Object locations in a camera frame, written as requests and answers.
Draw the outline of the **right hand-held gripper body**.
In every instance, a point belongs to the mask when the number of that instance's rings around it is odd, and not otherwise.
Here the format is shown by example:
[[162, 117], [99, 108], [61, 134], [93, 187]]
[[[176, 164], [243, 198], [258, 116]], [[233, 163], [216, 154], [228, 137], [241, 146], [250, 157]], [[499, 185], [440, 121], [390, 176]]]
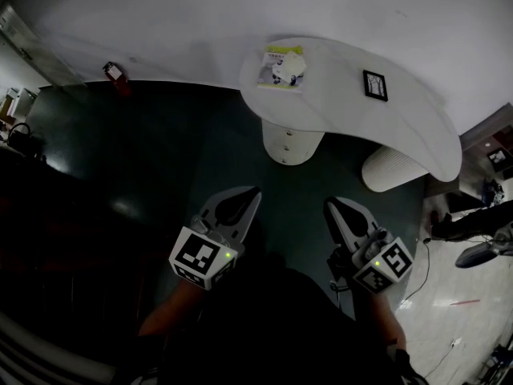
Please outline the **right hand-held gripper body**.
[[399, 283], [410, 271], [414, 259], [400, 237], [378, 228], [352, 256], [357, 268], [353, 280], [373, 294]]

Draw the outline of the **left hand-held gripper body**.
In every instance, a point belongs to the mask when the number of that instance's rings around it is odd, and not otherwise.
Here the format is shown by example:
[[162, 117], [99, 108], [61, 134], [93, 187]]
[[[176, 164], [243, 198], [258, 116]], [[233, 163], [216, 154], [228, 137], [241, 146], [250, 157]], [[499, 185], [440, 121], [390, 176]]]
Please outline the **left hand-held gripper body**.
[[243, 253], [227, 247], [223, 226], [213, 227], [198, 214], [180, 230], [169, 262], [177, 276], [211, 290], [235, 268]]

